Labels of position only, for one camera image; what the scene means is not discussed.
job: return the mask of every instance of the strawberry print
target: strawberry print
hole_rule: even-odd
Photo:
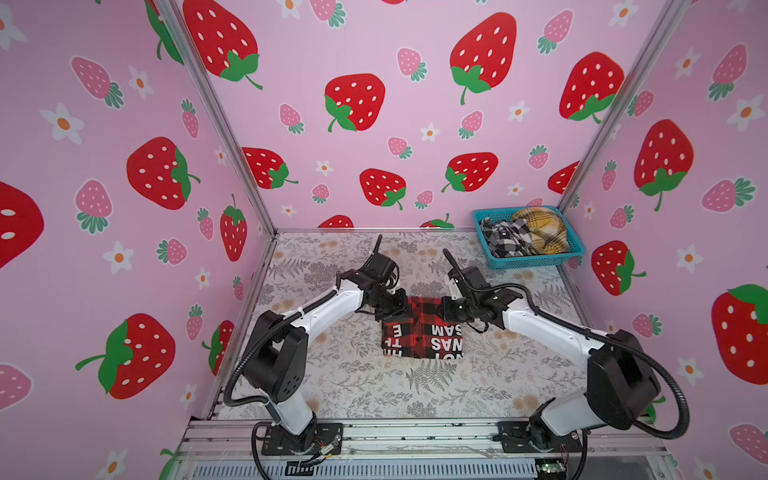
[[[496,167],[498,167],[498,157],[491,152],[454,157],[445,169],[445,179],[449,183],[440,192],[445,193],[448,187],[457,192],[473,192],[485,185],[496,171]]]
[[[411,81],[421,81],[427,76],[427,64],[422,61],[422,54],[411,48],[400,48],[397,51],[397,66],[400,73],[410,77]]]
[[[221,361],[224,360],[224,354],[227,352],[234,328],[235,325],[231,321],[224,320],[210,338],[210,346],[206,345],[205,341],[203,341],[203,348],[210,350],[208,353],[208,366],[214,375],[219,374],[219,367],[221,367]]]
[[[95,235],[109,227],[107,217],[112,215],[112,201],[100,181],[86,180],[74,196],[74,205],[80,210],[76,218],[83,231]]]
[[[120,110],[125,102],[117,82],[110,81],[107,71],[93,60],[75,55],[70,60],[72,71],[78,76],[85,90],[108,107]]]
[[[560,116],[582,121],[611,106],[624,82],[624,71],[605,53],[593,51],[578,61],[571,70],[560,98]]]
[[[34,386],[35,381],[21,367],[0,362],[0,412],[26,399]]]
[[[727,55],[720,61],[715,71],[712,72],[712,85],[710,85],[710,100],[723,100],[733,91],[733,84],[744,75],[746,70],[746,45],[739,43],[734,45]]]
[[[170,368],[176,343],[153,317],[136,313],[112,331],[106,353],[92,356],[74,366],[80,371],[88,363],[103,359],[98,381],[113,399],[129,399],[146,389]]]
[[[304,124],[301,123],[301,115],[295,108],[288,104],[280,105],[280,122],[288,127],[288,131],[294,135],[304,132]]]
[[[538,53],[540,55],[552,53],[558,47],[558,43],[568,36],[573,21],[574,13],[570,10],[563,10],[547,22],[544,26],[544,36],[538,39]]]
[[[462,120],[462,127],[458,130],[458,136],[462,140],[469,140],[475,136],[475,132],[480,130],[480,127],[482,127],[482,112],[480,110],[473,111]]]
[[[377,207],[397,204],[402,210],[400,200],[406,195],[406,181],[399,175],[369,168],[360,174],[360,187],[371,204]]]
[[[619,296],[629,290],[633,276],[645,276],[634,272],[634,257],[624,242],[614,240],[592,252],[592,271],[608,293]]]
[[[376,122],[384,103],[384,84],[374,74],[344,75],[326,85],[326,111],[333,117],[333,124],[345,130],[368,130]]]
[[[243,147],[245,159],[250,171],[256,178],[256,185],[267,190],[282,187],[285,182],[298,184],[298,181],[288,180],[288,165],[282,157],[265,148]]]
[[[400,157],[403,160],[410,158],[411,155],[413,155],[413,150],[408,146],[408,142],[402,138],[390,137],[386,144],[387,147],[389,147],[390,154]]]
[[[238,17],[214,0],[184,0],[182,10],[206,70],[229,81],[245,77],[254,87],[263,89],[248,76],[259,68],[259,47]]]
[[[659,196],[658,212],[664,192],[677,188],[693,164],[694,147],[688,137],[672,120],[658,121],[643,140],[634,165],[634,184],[649,197]]]
[[[518,24],[508,13],[495,13],[474,27],[451,51],[453,81],[462,91],[461,104],[469,89],[473,94],[491,90],[509,73]]]
[[[719,214],[730,212],[734,207],[743,207],[755,197],[757,187],[746,178],[735,181],[725,179],[717,182],[701,198],[701,206]]]
[[[726,368],[745,382],[768,384],[768,290],[742,285],[718,296],[712,328]]]
[[[187,159],[174,142],[157,137],[139,147],[126,164],[128,182],[139,194],[168,210],[178,210],[192,192]]]
[[[0,181],[0,268],[31,247],[44,226],[35,201]]]

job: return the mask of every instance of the pink strawberry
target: pink strawberry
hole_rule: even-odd
[[[32,393],[35,381],[13,363],[0,363],[0,412],[9,409]]]
[[[328,191],[328,186],[325,184],[320,184],[312,189],[312,200],[316,204],[324,204],[328,201],[328,197],[330,196],[331,193]]]
[[[411,48],[400,48],[397,51],[397,65],[400,73],[410,77],[411,81],[421,81],[427,76],[427,64],[422,61],[422,54]]]
[[[544,168],[547,160],[549,160],[549,154],[544,145],[536,145],[536,148],[532,149],[529,155],[531,158],[528,159],[528,163],[536,170]]]
[[[429,204],[432,202],[432,191],[431,190],[424,190],[416,197],[416,208],[419,210],[424,210],[429,206]]]
[[[187,319],[187,337],[193,342],[203,329],[203,308],[196,303],[192,306]]]
[[[571,31],[571,23],[574,21],[574,13],[563,10],[554,16],[544,26],[544,36],[538,39],[538,53],[549,55],[558,47],[558,43],[565,40]]]
[[[125,104],[120,85],[109,81],[107,71],[93,60],[75,55],[70,60],[72,71],[93,98],[103,100],[108,107],[120,110]]]
[[[178,265],[187,258],[187,248],[175,238],[171,238],[169,241],[163,239],[157,245],[157,259],[163,263],[170,263],[171,265]]]
[[[181,121],[184,122],[184,126],[193,139],[197,138],[197,133],[200,131],[200,123],[197,121],[196,111],[192,106],[192,102],[189,98],[185,98],[181,102]]]
[[[652,313],[648,315],[641,313],[632,320],[634,331],[647,339],[661,335],[662,326],[663,323],[659,321],[659,317],[654,316]]]
[[[200,223],[200,233],[203,234],[205,240],[214,239],[214,219],[208,215],[208,210],[200,208],[197,211],[197,221]]]
[[[112,202],[107,189],[98,180],[86,180],[74,196],[74,204],[80,210],[76,218],[82,230],[95,235],[109,227],[107,217],[112,215]]]
[[[743,207],[754,198],[757,187],[746,178],[735,182],[729,179],[718,182],[701,198],[701,206],[719,214],[729,212],[733,207]]]
[[[402,138],[390,137],[386,142],[389,147],[389,153],[400,158],[410,158],[413,155],[413,150],[408,146],[408,142]]]
[[[280,105],[280,121],[288,127],[288,131],[294,135],[304,132],[304,124],[301,123],[301,115],[295,108],[288,104]]]
[[[733,83],[741,78],[746,70],[746,45],[739,43],[730,49],[728,55],[712,73],[713,84],[710,85],[710,100],[723,100],[735,86]]]
[[[624,208],[617,208],[613,215],[611,215],[610,224],[613,228],[622,229],[627,226],[627,223],[632,223],[634,218],[634,209],[631,205],[624,205]]]
[[[475,136],[475,132],[480,130],[480,127],[482,127],[482,112],[480,110],[473,111],[462,120],[462,127],[459,128],[458,135],[462,140],[468,140]]]
[[[611,159],[605,165],[605,172],[603,173],[603,190],[609,191],[614,186],[616,181],[616,162]]]
[[[731,430],[730,439],[742,452],[763,465],[768,465],[768,432],[763,432],[750,423],[736,425]]]

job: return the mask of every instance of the red strawberry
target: red strawberry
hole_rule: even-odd
[[[360,174],[360,187],[366,200],[377,207],[400,206],[400,200],[406,195],[406,181],[397,174],[369,168]]]
[[[157,137],[139,147],[126,164],[128,181],[139,194],[168,210],[178,210],[189,200],[190,178],[187,159],[174,142]]]
[[[288,180],[288,165],[280,155],[265,148],[243,147],[245,159],[250,171],[256,178],[256,185],[269,190],[282,187],[285,182],[298,184],[298,181]]]
[[[768,465],[768,432],[750,423],[736,425],[728,431],[733,444],[763,465]]]
[[[181,102],[181,121],[184,123],[185,128],[193,139],[197,138],[197,133],[200,131],[200,123],[197,121],[197,112],[192,106],[192,102],[189,98],[185,98]]]
[[[184,21],[205,68],[217,77],[263,87],[248,76],[259,68],[259,47],[247,26],[214,0],[184,0]]]
[[[735,86],[733,83],[744,75],[746,70],[746,45],[739,43],[730,49],[712,73],[710,100],[723,100]]]
[[[574,13],[563,10],[554,16],[544,26],[544,36],[538,39],[538,53],[549,55],[558,47],[558,43],[565,40],[571,31],[571,23],[574,21]]]
[[[20,367],[0,362],[0,412],[27,398],[34,385],[32,377]]]
[[[208,215],[208,210],[200,208],[197,211],[197,221],[200,223],[200,233],[203,234],[205,240],[211,241],[214,239],[214,219]]]
[[[634,165],[634,184],[649,197],[659,196],[655,210],[661,208],[664,192],[680,185],[694,164],[694,147],[672,121],[655,123],[643,140]]]
[[[336,77],[326,85],[326,111],[333,124],[345,130],[363,131],[371,128],[384,103],[384,84],[379,77],[370,73]]]
[[[742,285],[718,296],[712,328],[726,368],[745,382],[768,384],[768,290]]]
[[[581,121],[611,106],[624,82],[624,71],[605,53],[593,51],[571,70],[560,98],[560,116]]]
[[[453,81],[473,94],[491,90],[507,77],[515,53],[518,24],[515,17],[499,12],[464,35],[451,51]]]
[[[196,303],[190,308],[187,319],[187,337],[193,342],[203,329],[203,308]]]
[[[71,59],[72,71],[93,98],[103,100],[108,107],[120,110],[125,104],[120,85],[110,82],[107,71],[93,60],[75,55]]]
[[[129,399],[160,378],[174,362],[176,343],[157,320],[144,313],[131,315],[107,338],[104,355],[92,356],[74,366],[80,370],[104,359],[98,380],[115,399]]]
[[[322,222],[317,228],[354,228],[352,221],[349,217],[344,215],[335,215],[328,220]]]
[[[634,218],[634,209],[631,205],[624,205],[624,208],[617,208],[608,223],[613,228],[622,229],[627,226],[627,223],[632,223]]]
[[[221,240],[224,242],[224,251],[231,261],[237,262],[243,254],[245,239],[248,237],[248,226],[245,222],[243,211],[237,208],[235,196],[232,195],[232,205],[224,209],[219,222]]]
[[[592,252],[592,271],[613,296],[629,290],[633,276],[645,276],[645,272],[632,273],[634,257],[627,245],[619,240],[601,245]]]
[[[614,186],[616,181],[616,162],[610,159],[605,165],[605,172],[603,173],[603,190],[609,191]]]
[[[710,188],[701,198],[701,206],[719,214],[731,211],[733,207],[743,207],[754,198],[757,187],[746,178],[739,178],[735,182],[722,180]]]
[[[234,328],[235,325],[231,321],[224,320],[210,338],[210,346],[205,344],[205,340],[203,341],[203,348],[210,350],[208,353],[208,366],[214,375],[219,374],[219,367],[224,359],[224,354],[227,352],[227,346],[230,344]]]
[[[574,172],[578,167],[578,162],[568,165],[566,168],[560,169],[549,177],[547,187],[556,194],[562,195],[565,193],[565,188],[571,182],[571,178],[574,176]]]
[[[31,247],[44,226],[35,201],[0,181],[0,268]]]
[[[490,152],[478,154],[463,154],[448,162],[445,179],[449,182],[445,189],[452,187],[457,192],[473,192],[483,185],[493,175],[498,167],[498,157]]]

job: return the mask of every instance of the pink wall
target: pink wall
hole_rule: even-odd
[[[760,104],[768,77],[766,16],[762,2],[692,6],[641,88],[653,94],[650,107],[639,101],[643,107],[624,118],[568,214],[589,252],[573,275],[598,327],[635,333],[690,400],[688,433],[667,443],[688,479],[768,478],[768,201],[761,192],[768,184],[768,120]],[[743,47],[729,56],[735,45]],[[731,81],[725,98],[710,99],[712,85],[728,91]],[[660,121],[663,128],[654,127]],[[666,159],[667,179],[657,174],[651,181]],[[604,172],[611,160],[613,183]],[[656,212],[658,187],[664,191]],[[624,206],[634,210],[631,222],[624,222]],[[611,268],[596,265],[607,258],[601,246],[614,240],[631,251],[635,273],[647,272],[619,296],[608,290],[621,285],[600,276],[616,277]],[[743,285],[758,287],[737,288]],[[662,429],[677,415],[669,391],[664,395],[667,401],[655,406]]]
[[[165,47],[157,58],[144,2],[11,0],[0,20],[0,477],[158,478],[170,458],[161,451],[175,450],[190,416],[204,414],[214,375],[201,342],[237,318],[233,279],[247,291],[266,237],[229,161],[217,161],[220,140],[185,67]],[[75,56],[100,67],[77,60],[73,71]],[[119,110],[105,102],[109,82],[122,93],[109,97],[122,100]],[[184,115],[191,133],[185,98],[196,111],[196,120]],[[170,140],[128,160],[156,137]],[[201,180],[186,202],[173,198],[184,184],[174,145]],[[91,198],[79,202],[84,185]],[[220,235],[231,194],[247,225],[237,261]],[[168,263],[159,261],[163,239],[177,239],[186,256],[172,241]],[[200,331],[190,341],[196,304],[202,324],[191,322]]]
[[[580,0],[567,5],[516,2],[513,7],[511,2],[493,0],[397,5],[380,0],[293,0],[293,8],[287,8],[272,1],[177,1],[184,6],[238,142],[259,149],[249,151],[252,158],[264,154],[261,158],[275,168],[275,178],[269,177],[266,164],[262,170],[256,166],[255,175],[264,180],[260,186],[271,187],[260,190],[261,197],[274,223],[282,228],[314,228],[336,215],[348,217],[355,227],[418,227],[429,220],[444,220],[446,214],[450,214],[449,223],[470,227],[471,212],[478,208],[518,206],[536,199],[557,204],[561,195],[550,190],[550,179],[554,186],[561,170],[572,173],[568,166],[580,159],[597,127],[592,118],[573,121],[567,117],[578,111],[582,95],[595,93],[602,99],[618,89],[621,81],[617,79],[623,75],[611,63],[624,71],[631,67],[664,3]],[[210,15],[211,7],[217,17]],[[570,14],[559,15],[566,9]],[[551,28],[545,29],[555,18]],[[488,23],[473,30],[487,19]],[[540,38],[546,42],[547,36],[556,49],[542,55]],[[237,52],[232,54],[234,63],[227,58],[232,49]],[[579,64],[570,81],[574,66],[592,52],[608,58],[592,55]],[[256,53],[258,57],[248,57]],[[417,71],[421,62],[424,78],[423,69]],[[479,80],[485,86],[462,73],[470,64],[481,65]],[[600,71],[592,69],[597,64]],[[455,82],[452,65],[458,66],[461,85],[491,90],[467,91],[461,105],[464,87]],[[589,73],[584,76],[581,70],[586,67]],[[334,80],[346,75],[362,76]],[[360,88],[352,87],[356,83]],[[577,91],[570,90],[574,84]],[[367,85],[372,90],[363,91]],[[334,102],[349,104],[338,113],[342,120],[333,124],[330,133],[334,117],[326,110],[326,93],[332,98],[331,111],[337,111]],[[515,116],[517,110],[521,121]],[[473,112],[482,113],[481,124],[480,114],[472,116]],[[598,118],[604,115],[605,110],[597,113]],[[466,117],[463,127],[475,135],[462,139],[459,128]],[[344,128],[349,127],[349,119],[358,131]],[[425,135],[429,128],[439,133]],[[400,140],[390,142],[393,137]],[[530,152],[538,145],[547,150],[531,161]],[[406,146],[412,152],[407,158]],[[449,163],[464,154],[468,156]],[[441,193],[449,184],[447,167],[461,173],[472,158],[488,161],[483,167],[491,167],[490,177],[481,175],[484,169],[473,177],[472,168],[470,178],[456,182],[467,191],[449,186]],[[535,169],[529,161],[537,166],[546,163]],[[276,169],[282,162],[287,177]],[[333,171],[323,170],[323,165]],[[375,177],[366,186],[373,193],[370,196],[360,181],[368,169],[383,170],[364,176],[364,181],[371,174]],[[316,189],[319,185],[325,188]],[[407,186],[406,192],[400,191],[400,185]],[[386,190],[394,199],[381,207],[378,204],[386,199],[376,194]],[[427,190],[432,195],[422,196]],[[327,201],[317,203],[313,197],[327,197]],[[417,201],[427,208],[418,208]]]

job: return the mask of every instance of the teal plastic basket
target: teal plastic basket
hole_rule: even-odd
[[[493,210],[477,210],[474,214],[475,218],[475,230],[480,237],[480,244],[483,251],[485,251],[485,259],[488,261],[488,266],[492,270],[503,270],[505,268],[532,268],[536,266],[557,266],[567,262],[568,259],[573,257],[584,256],[584,244],[579,240],[579,237],[574,232],[573,227],[568,220],[563,217],[555,207],[550,205],[544,205],[545,208],[554,210],[560,218],[565,222],[565,227],[568,229],[568,246],[571,251],[568,253],[556,253],[555,255],[536,255],[532,257],[512,257],[512,258],[496,258],[491,255],[491,250],[488,248],[488,243],[485,241],[485,237],[480,229],[480,222],[484,218],[490,218],[491,222],[500,222],[502,220],[511,220],[512,215],[518,210],[523,210],[529,207],[516,207],[516,208],[496,208]]]

